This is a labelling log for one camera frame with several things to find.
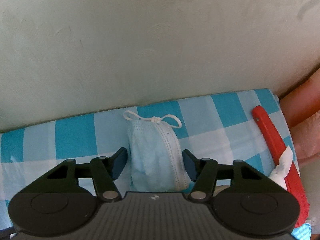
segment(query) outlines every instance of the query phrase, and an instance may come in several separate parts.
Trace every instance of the textured wall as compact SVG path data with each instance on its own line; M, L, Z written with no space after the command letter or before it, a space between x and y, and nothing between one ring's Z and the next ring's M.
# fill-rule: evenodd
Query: textured wall
M300 170L301 181L305 188L310 204L309 217L316 218L316 226L312 227L313 234L320 234L320 161L311 163Z
M319 0L0 0L0 130L232 90L319 61Z

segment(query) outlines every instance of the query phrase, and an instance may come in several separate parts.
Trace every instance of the mask ear loop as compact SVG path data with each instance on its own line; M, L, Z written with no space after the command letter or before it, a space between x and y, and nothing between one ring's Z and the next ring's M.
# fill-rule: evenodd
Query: mask ear loop
M156 122L157 124L159 124L164 118L170 117L170 118L174 119L174 120L178 123L178 126L174 126L174 125L168 124L170 127L172 127L172 128L181 128L181 127L182 127L182 123L181 123L180 119L179 119L178 117L176 117L175 115L173 115L173 114L167 114L167 115L165 115L165 116L162 117L162 118L160 118L160 117L155 117L155 116L153 116L153 117L151 117L151 118L143 118L143 117L141 117L140 115L136 114L135 112L132 112L132 111L130 111L130 110L127 110L127 111L125 111L125 112L123 113L123 117L124 117L126 120L128 120L128 121L132 121L132 120L133 120L132 118L130 118L130 117L128 116L128 114L132 114L133 116L135 116L135 117L137 117L137 118L139 118L139 119L141 119L141 120L144 120L144 121Z

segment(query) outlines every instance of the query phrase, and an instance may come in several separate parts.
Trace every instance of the blue and white checkered cloth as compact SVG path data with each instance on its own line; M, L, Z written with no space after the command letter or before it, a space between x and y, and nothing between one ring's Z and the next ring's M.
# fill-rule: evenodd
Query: blue and white checkered cloth
M11 226L7 205L14 194L58 163L67 158L87 163L100 155L111 156L120 147L128 148L129 122L123 118L125 110L142 117L173 114L182 122L182 128L173 129L182 150L189 149L198 158L210 157L220 164L242 159L268 176L275 165L251 116L251 110L261 105L285 144L291 146L298 169L289 129L277 100L268 89L250 90L86 114L4 133L0 135L0 229ZM90 180L79 183L93 192ZM115 183L121 194L129 190L128 167Z

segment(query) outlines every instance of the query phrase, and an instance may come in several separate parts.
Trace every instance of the blue surgical mask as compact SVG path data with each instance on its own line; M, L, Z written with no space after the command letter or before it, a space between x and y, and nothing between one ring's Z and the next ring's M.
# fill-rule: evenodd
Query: blue surgical mask
M137 117L133 120L128 114ZM178 117L168 114L162 118L142 118L132 111L124 112L131 121L128 129L130 190L141 192L181 191L188 188L190 179L184 170L178 138L172 128L181 128ZM178 126L163 121L175 119Z

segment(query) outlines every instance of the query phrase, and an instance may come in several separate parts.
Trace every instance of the white tissue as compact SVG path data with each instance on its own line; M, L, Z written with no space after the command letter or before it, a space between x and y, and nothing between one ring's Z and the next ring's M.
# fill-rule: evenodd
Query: white tissue
M287 190L284 178L288 175L293 161L293 152L288 146L279 159L279 165L271 172L269 179Z

